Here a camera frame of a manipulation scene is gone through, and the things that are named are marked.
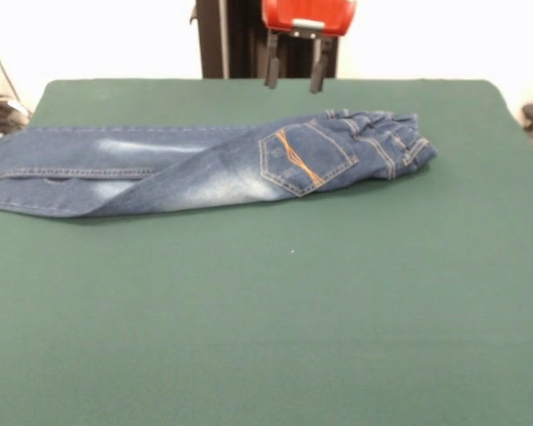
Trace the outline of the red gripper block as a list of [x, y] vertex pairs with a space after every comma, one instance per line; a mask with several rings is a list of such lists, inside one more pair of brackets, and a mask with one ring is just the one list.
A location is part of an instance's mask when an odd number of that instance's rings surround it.
[[[344, 36], [354, 19], [356, 6], [356, 1], [348, 0], [262, 1], [262, 20], [269, 28], [266, 40], [265, 86], [274, 89], [280, 72], [278, 34], [275, 31], [306, 31], [329, 37]], [[332, 46], [332, 38], [320, 39], [320, 55], [313, 65], [310, 81], [310, 91], [313, 94], [322, 91]]]

